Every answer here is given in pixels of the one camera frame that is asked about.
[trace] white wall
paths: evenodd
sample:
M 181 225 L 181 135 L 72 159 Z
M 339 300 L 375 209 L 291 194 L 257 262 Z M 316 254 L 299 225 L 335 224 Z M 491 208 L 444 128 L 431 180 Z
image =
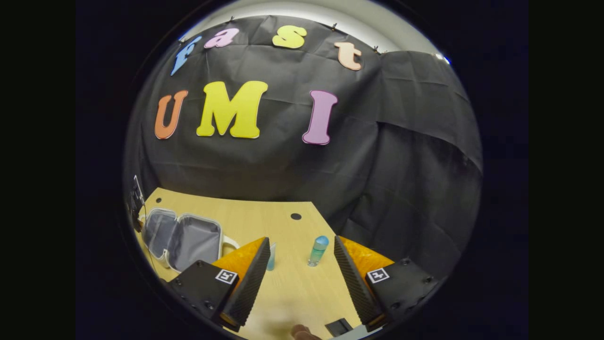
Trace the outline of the white wall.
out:
M 309 19 L 337 28 L 378 51 L 411 50 L 440 54 L 420 31 L 407 21 L 367 0 L 266 1 L 240 0 L 210 14 L 187 32 L 183 39 L 228 21 L 231 16 L 285 15 Z

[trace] gray open case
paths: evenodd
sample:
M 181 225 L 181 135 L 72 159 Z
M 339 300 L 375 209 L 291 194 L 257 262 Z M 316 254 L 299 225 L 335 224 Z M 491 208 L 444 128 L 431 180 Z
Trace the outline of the gray open case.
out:
M 182 272 L 197 260 L 213 263 L 222 256 L 222 243 L 239 245 L 222 233 L 217 221 L 193 214 L 153 208 L 146 216 L 143 241 L 165 267 Z

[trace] blue bottle cap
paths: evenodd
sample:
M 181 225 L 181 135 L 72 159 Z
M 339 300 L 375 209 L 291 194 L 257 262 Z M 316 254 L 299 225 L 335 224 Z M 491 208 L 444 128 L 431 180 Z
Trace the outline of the blue bottle cap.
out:
M 319 236 L 315 240 L 314 248 L 316 250 L 325 250 L 327 249 L 327 245 L 329 244 L 329 239 L 325 236 Z

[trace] foam letter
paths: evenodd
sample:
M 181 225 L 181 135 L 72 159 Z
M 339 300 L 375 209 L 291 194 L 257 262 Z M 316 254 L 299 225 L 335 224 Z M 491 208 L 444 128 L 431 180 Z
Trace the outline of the foam letter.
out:
M 235 118 L 231 136 L 239 138 L 258 138 L 260 130 L 256 126 L 260 97 L 268 89 L 265 82 L 250 81 L 228 99 L 227 88 L 223 82 L 212 82 L 204 87 L 205 103 L 201 114 L 201 124 L 197 128 L 198 136 L 212 136 L 212 116 L 216 121 L 218 133 L 222 136 Z
M 170 73 L 171 76 L 174 75 L 176 73 L 176 71 L 178 71 L 178 69 L 185 64 L 185 61 L 187 61 L 187 56 L 189 54 L 191 54 L 191 52 L 193 52 L 195 43 L 200 40 L 201 40 L 201 36 L 196 37 L 195 40 L 191 41 L 190 44 L 188 44 L 185 48 L 183 48 L 176 55 L 176 62 L 174 63 L 174 69 L 172 69 L 172 73 Z
M 155 116 L 155 137 L 167 139 L 172 136 L 178 125 L 178 116 L 181 115 L 182 101 L 187 94 L 187 90 L 182 90 L 174 95 L 174 108 L 172 109 L 172 118 L 168 126 L 164 126 L 165 108 L 172 96 L 165 96 L 159 100 L 159 108 L 157 109 L 157 116 Z
M 314 103 L 308 131 L 302 135 L 302 141 L 308 144 L 328 144 L 327 126 L 329 125 L 329 116 L 332 113 L 332 106 L 338 102 L 338 98 L 334 94 L 325 91 L 311 91 L 310 96 Z
M 277 35 L 272 37 L 272 43 L 275 46 L 298 48 L 304 45 L 303 36 L 306 36 L 306 30 L 302 27 L 281 26 L 277 30 Z
M 337 42 L 334 45 L 339 48 L 338 60 L 342 66 L 353 71 L 361 69 L 361 64 L 355 62 L 355 55 L 360 57 L 361 51 L 355 49 L 355 46 L 350 42 Z
M 239 33 L 236 28 L 227 28 L 224 31 L 216 33 L 216 35 L 205 43 L 205 48 L 224 47 L 233 42 L 233 37 Z

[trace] cable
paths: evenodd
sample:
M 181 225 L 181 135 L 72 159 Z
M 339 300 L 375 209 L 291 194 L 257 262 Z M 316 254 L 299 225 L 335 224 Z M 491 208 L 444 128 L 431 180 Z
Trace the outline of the cable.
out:
M 143 203 L 143 208 L 145 208 L 145 223 L 143 224 L 143 231 L 147 232 L 147 206 Z M 151 250 L 147 249 L 148 253 L 149 253 L 149 262 L 151 262 L 151 266 L 153 267 L 153 270 L 155 271 L 155 275 L 159 276 L 159 274 L 157 273 L 157 269 L 155 269 L 155 264 L 153 263 L 153 258 L 151 257 Z

